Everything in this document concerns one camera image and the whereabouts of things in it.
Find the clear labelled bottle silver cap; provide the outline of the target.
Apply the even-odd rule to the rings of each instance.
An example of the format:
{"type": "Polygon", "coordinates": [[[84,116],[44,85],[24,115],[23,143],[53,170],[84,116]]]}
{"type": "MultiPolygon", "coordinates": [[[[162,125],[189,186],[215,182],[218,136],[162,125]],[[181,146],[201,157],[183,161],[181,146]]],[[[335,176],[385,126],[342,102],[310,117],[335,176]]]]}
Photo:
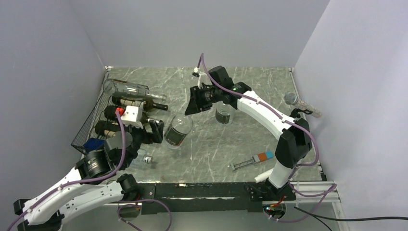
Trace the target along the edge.
{"type": "Polygon", "coordinates": [[[216,104],[216,121],[220,124],[227,125],[231,124],[233,121],[235,109],[229,104],[224,104],[223,102],[218,102],[216,104]]]}

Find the dark green wine bottle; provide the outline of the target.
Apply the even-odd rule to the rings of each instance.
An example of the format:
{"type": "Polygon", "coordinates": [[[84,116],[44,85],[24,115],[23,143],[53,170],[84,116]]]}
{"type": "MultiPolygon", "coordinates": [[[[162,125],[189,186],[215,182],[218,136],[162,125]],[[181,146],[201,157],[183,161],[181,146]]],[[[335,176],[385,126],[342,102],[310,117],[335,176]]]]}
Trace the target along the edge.
{"type": "Polygon", "coordinates": [[[114,121],[100,120],[96,123],[94,130],[98,136],[110,138],[115,136],[115,133],[119,132],[121,127],[114,121]]]}

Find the blue square glass bottle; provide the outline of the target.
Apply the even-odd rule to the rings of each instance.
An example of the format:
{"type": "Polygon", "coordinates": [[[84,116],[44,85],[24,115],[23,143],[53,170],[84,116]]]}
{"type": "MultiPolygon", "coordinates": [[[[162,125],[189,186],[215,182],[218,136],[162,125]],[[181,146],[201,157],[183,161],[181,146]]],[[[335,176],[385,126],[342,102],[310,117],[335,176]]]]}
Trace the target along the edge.
{"type": "MultiPolygon", "coordinates": [[[[103,145],[104,140],[97,139],[97,138],[89,138],[85,144],[83,145],[83,148],[85,150],[85,153],[88,153],[90,151],[95,150],[96,148],[100,147],[103,145]]],[[[147,154],[147,151],[144,149],[139,149],[138,150],[138,157],[137,159],[147,163],[151,164],[153,162],[152,156],[147,154]]]]}

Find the clear glass bottle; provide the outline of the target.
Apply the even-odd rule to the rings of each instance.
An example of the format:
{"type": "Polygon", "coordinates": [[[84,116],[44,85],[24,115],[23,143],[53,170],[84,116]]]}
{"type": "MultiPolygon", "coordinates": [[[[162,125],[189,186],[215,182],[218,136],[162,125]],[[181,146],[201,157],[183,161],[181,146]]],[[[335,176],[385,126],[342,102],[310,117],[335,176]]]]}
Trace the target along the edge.
{"type": "Polygon", "coordinates": [[[103,91],[113,97],[127,100],[152,99],[165,102],[165,94],[151,91],[146,85],[109,78],[103,84],[103,91]]]}

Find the green wine bottle grey cap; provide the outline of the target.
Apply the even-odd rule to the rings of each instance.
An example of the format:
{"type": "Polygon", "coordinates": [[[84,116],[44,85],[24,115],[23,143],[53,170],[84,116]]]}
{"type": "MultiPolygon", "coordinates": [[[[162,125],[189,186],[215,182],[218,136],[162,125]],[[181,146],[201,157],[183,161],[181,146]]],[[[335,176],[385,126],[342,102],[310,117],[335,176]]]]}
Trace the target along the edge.
{"type": "MultiPolygon", "coordinates": [[[[113,106],[113,105],[107,106],[105,108],[105,110],[103,111],[103,114],[104,114],[105,118],[108,119],[108,120],[117,121],[117,117],[116,117],[116,114],[115,114],[116,109],[117,109],[117,106],[113,106]]],[[[142,117],[141,117],[142,124],[147,124],[148,119],[149,119],[149,117],[146,115],[145,112],[143,112],[142,117]]]]}

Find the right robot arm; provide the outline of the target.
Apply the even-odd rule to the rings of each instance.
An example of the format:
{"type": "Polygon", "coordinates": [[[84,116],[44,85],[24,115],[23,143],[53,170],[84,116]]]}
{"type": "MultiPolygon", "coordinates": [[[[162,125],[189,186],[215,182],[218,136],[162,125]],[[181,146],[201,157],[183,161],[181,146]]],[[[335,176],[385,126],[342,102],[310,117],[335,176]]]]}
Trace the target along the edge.
{"type": "Polygon", "coordinates": [[[308,123],[303,119],[278,112],[261,99],[243,82],[234,83],[226,69],[216,66],[209,73],[194,68],[192,75],[198,85],[190,88],[190,101],[185,115],[207,111],[213,104],[223,102],[239,110],[263,125],[277,140],[276,164],[266,178],[266,195],[272,200],[284,194],[284,186],[298,162],[311,150],[308,123]]]}

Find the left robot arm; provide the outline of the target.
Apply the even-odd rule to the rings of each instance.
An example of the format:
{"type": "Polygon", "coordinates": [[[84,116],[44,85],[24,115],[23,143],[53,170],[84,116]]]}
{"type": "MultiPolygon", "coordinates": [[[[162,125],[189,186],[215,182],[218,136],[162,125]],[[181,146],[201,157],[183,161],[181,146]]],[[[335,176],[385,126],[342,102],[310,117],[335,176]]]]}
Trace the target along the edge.
{"type": "Polygon", "coordinates": [[[119,124],[119,131],[95,150],[88,152],[59,182],[32,199],[18,199],[14,212],[18,218],[8,227],[19,231],[58,231],[69,219],[116,201],[132,202],[142,196],[141,188],[130,174],[111,184],[103,181],[124,170],[137,158],[143,143],[161,143],[164,123],[148,119],[152,131],[119,124]]]}

